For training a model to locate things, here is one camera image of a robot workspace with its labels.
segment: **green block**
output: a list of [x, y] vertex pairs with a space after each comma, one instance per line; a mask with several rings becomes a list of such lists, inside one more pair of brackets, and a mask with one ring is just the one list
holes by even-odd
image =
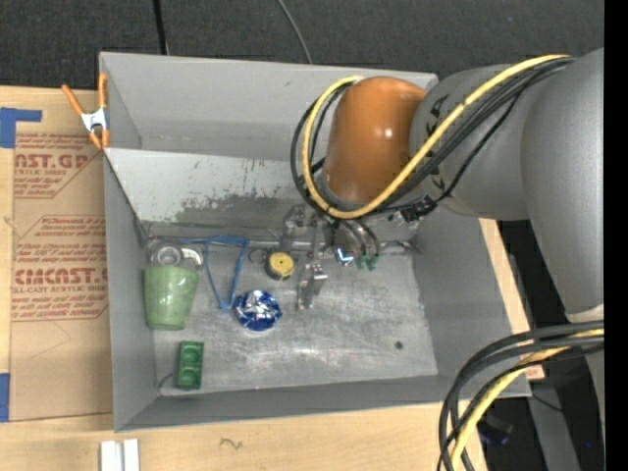
[[186, 391], [199, 389], [203, 379], [202, 341], [182, 341], [177, 386]]

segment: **black floor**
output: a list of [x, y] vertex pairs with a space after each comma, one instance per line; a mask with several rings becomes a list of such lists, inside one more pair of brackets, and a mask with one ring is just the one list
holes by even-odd
[[[317, 64], [446, 77], [547, 53], [582, 55], [604, 43], [604, 0], [284, 1]], [[162, 0], [162, 5], [173, 55], [306, 61], [275, 0]], [[93, 88], [102, 50], [158, 53], [149, 0], [0, 0], [2, 84], [53, 87], [66, 82]], [[537, 324], [564, 321], [529, 226], [505, 224], [503, 233], [517, 258]], [[564, 387], [565, 407], [569, 396], [591, 401], [585, 393], [590, 379], [575, 378], [582, 385], [574, 381]], [[529, 416], [523, 403], [498, 403], [494, 409], [519, 428], [517, 434], [526, 435], [489, 449], [495, 470], [544, 469], [543, 460], [532, 456], [538, 442], [525, 429]], [[590, 443], [586, 435], [577, 434], [587, 433], [582, 421], [589, 419], [582, 413], [574, 417], [574, 441]], [[590, 449], [581, 459], [583, 470], [594, 469], [585, 467], [595, 450]], [[526, 465], [516, 467], [517, 462]]]

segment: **bin floor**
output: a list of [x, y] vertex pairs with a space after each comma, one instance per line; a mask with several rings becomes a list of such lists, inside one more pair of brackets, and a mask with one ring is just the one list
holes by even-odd
[[[210, 267], [228, 298], [238, 248], [212, 246]], [[256, 261], [259, 253], [252, 253]], [[246, 260], [236, 294], [264, 289], [283, 317], [272, 330], [250, 332], [233, 310], [220, 309], [204, 271], [188, 325], [180, 332], [154, 332], [157, 379], [162, 395], [215, 393], [436, 375], [428, 324], [414, 277], [412, 254], [383, 253], [375, 271], [323, 260], [329, 278], [308, 310], [297, 310], [301, 256], [290, 279], [274, 281], [260, 263]], [[177, 389], [182, 340], [205, 343], [199, 391]]]

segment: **green plastic cup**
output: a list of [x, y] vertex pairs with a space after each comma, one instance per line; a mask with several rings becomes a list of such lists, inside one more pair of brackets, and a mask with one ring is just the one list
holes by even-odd
[[185, 328], [194, 302], [198, 274], [181, 267], [155, 266], [144, 271], [146, 321], [154, 330]]

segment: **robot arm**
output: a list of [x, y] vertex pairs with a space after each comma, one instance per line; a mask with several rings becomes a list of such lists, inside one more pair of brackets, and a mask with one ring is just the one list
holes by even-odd
[[[462, 72], [427, 95], [406, 85], [391, 88], [381, 78], [355, 83], [335, 113], [320, 193], [341, 210], [364, 209], [462, 106], [427, 162], [384, 205], [414, 211], [410, 219], [439, 203], [462, 215], [529, 219], [567, 318], [601, 320], [603, 49], [577, 60], [552, 57], [496, 85], [500, 97], [489, 93], [468, 103], [478, 85], [508, 68]], [[386, 111], [369, 108], [378, 96]], [[374, 156], [379, 173], [365, 172]], [[361, 218], [376, 224], [378, 211], [386, 210], [379, 206], [370, 213], [375, 216]], [[603, 352], [587, 361], [604, 427]]]

